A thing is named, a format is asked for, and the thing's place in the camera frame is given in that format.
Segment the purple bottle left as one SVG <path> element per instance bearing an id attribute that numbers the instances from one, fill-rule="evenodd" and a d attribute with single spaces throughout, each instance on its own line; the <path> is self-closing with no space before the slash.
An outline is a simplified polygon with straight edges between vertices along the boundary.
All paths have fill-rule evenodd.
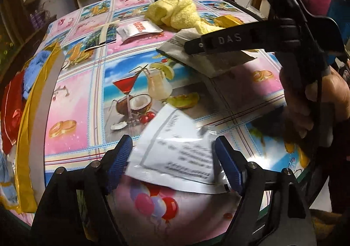
<path id="1" fill-rule="evenodd" d="M 36 22 L 36 18 L 35 18 L 35 16 L 33 14 L 30 14 L 30 21 L 31 21 L 31 24 L 32 24 L 33 28 L 35 30 L 38 30 L 39 29 L 39 25 Z"/>

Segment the gold-edged white tray box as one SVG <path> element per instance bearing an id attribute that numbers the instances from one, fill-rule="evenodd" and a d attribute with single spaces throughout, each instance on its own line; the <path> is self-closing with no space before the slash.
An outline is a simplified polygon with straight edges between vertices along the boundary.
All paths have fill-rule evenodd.
<path id="1" fill-rule="evenodd" d="M 51 99 L 64 61 L 55 44 L 40 69 L 24 107 L 16 148 L 15 186 L 18 213 L 34 213 L 45 190 L 44 140 Z"/>

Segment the white pouch text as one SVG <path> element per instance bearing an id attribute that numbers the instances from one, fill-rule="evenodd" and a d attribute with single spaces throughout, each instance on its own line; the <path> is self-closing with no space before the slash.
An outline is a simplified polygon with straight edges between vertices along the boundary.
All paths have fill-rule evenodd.
<path id="1" fill-rule="evenodd" d="M 228 192 L 226 175 L 214 151 L 217 133 L 198 127 L 179 109 L 166 104 L 135 143 L 126 175 L 181 192 Z"/>

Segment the purple bottle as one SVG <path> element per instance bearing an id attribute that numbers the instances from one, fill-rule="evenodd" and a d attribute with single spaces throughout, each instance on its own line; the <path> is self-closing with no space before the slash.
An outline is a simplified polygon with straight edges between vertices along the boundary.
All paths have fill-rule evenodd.
<path id="1" fill-rule="evenodd" d="M 45 12 L 44 11 L 38 11 L 35 10 L 34 16 L 37 22 L 37 25 L 39 28 L 44 26 L 44 20 L 45 20 Z"/>
<path id="2" fill-rule="evenodd" d="M 30 21 L 31 21 L 31 24 L 32 24 L 33 28 L 35 30 L 38 30 L 39 29 L 39 25 L 36 22 L 36 18 L 35 18 L 35 16 L 33 14 L 30 14 Z"/>

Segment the colourful printed tablecloth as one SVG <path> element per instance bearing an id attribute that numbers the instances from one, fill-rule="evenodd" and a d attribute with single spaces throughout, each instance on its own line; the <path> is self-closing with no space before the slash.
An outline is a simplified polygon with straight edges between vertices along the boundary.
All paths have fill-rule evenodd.
<path id="1" fill-rule="evenodd" d="M 188 115 L 196 127 L 223 135 L 248 161 L 300 177 L 308 164 L 300 147 L 282 134 L 278 122 L 285 102 L 280 66 L 270 53 L 244 51 L 250 60 L 208 78 L 160 52 L 174 29 L 84 50 L 84 39 L 102 25 L 145 20 L 154 0 L 104 0 L 52 22 L 40 45 L 58 44 L 61 68 L 54 68 L 44 91 L 43 122 L 36 129 L 30 161 L 40 196 L 54 170 L 79 170 L 99 160 L 129 134 L 138 147 L 142 131 L 165 105 Z M 172 185 L 166 177 L 133 166 L 113 194 L 117 219 L 133 245 L 214 245 L 234 214 L 230 195 L 199 194 Z"/>

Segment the white sachet red text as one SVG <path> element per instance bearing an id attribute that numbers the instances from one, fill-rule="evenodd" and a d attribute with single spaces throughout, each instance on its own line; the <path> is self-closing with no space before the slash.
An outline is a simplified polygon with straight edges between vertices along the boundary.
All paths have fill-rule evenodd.
<path id="1" fill-rule="evenodd" d="M 137 37 L 137 36 L 143 36 L 146 34 L 153 34 L 153 33 L 161 33 L 163 32 L 163 29 L 161 29 L 159 26 L 154 24 L 153 22 L 146 20 L 146 21 L 137 21 L 134 23 L 130 23 L 121 27 L 117 28 L 117 33 L 121 37 L 122 41 L 126 41 L 127 39 Z"/>

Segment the yellow towel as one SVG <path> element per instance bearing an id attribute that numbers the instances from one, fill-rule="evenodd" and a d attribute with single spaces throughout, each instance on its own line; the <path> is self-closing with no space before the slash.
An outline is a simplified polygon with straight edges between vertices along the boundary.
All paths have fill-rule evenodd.
<path id="1" fill-rule="evenodd" d="M 176 30 L 195 28 L 200 35 L 222 29 L 202 21 L 192 0 L 157 0 L 148 6 L 145 17 Z"/>

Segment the person in maroon top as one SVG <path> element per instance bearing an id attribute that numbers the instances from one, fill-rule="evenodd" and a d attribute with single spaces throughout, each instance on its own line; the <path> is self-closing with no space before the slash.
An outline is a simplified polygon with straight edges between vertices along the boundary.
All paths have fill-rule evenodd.
<path id="1" fill-rule="evenodd" d="M 349 1 L 302 0 L 307 11 L 313 15 L 332 18 L 338 25 L 343 42 L 349 44 Z"/>

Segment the purple bottle right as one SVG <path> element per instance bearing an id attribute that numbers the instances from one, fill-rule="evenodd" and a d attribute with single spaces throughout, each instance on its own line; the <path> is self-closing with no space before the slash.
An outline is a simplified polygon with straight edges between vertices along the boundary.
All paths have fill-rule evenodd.
<path id="1" fill-rule="evenodd" d="M 44 11 L 38 11 L 35 10 L 34 16 L 37 22 L 37 25 L 39 28 L 44 26 L 44 20 L 45 20 L 45 12 Z"/>

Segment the red foil snack bag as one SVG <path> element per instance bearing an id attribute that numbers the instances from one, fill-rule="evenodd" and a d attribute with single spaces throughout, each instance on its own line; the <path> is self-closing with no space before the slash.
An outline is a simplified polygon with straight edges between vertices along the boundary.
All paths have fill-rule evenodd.
<path id="1" fill-rule="evenodd" d="M 1 137 L 2 151 L 5 155 L 11 152 L 13 145 L 17 143 L 19 126 L 24 111 L 22 70 L 5 87 L 1 104 Z"/>

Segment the white blue printed pouch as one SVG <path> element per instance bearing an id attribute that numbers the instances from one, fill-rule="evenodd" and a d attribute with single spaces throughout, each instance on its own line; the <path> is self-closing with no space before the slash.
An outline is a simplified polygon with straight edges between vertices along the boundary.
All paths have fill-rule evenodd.
<path id="1" fill-rule="evenodd" d="M 9 210 L 18 206 L 15 166 L 15 159 L 1 151 L 1 203 Z"/>

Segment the light blue towel roll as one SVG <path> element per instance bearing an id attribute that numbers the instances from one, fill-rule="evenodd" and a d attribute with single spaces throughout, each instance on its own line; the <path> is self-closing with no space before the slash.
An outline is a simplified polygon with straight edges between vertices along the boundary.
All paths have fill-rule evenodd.
<path id="1" fill-rule="evenodd" d="M 23 98 L 28 99 L 30 91 L 36 78 L 45 64 L 47 58 L 51 55 L 51 51 L 42 50 L 30 61 L 28 67 L 24 71 L 23 77 Z"/>

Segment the grey silver pouch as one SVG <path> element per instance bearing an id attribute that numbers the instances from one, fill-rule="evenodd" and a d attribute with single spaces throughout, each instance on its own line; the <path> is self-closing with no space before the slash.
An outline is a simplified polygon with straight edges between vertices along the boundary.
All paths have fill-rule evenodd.
<path id="1" fill-rule="evenodd" d="M 242 51 L 213 54 L 207 54 L 206 52 L 187 54 L 184 50 L 184 44 L 187 41 L 199 37 L 200 34 L 197 33 L 195 28 L 180 30 L 171 39 L 164 42 L 157 51 L 164 56 L 168 56 L 181 64 L 193 68 L 208 78 L 222 75 L 235 66 L 256 59 L 256 57 L 250 56 Z"/>

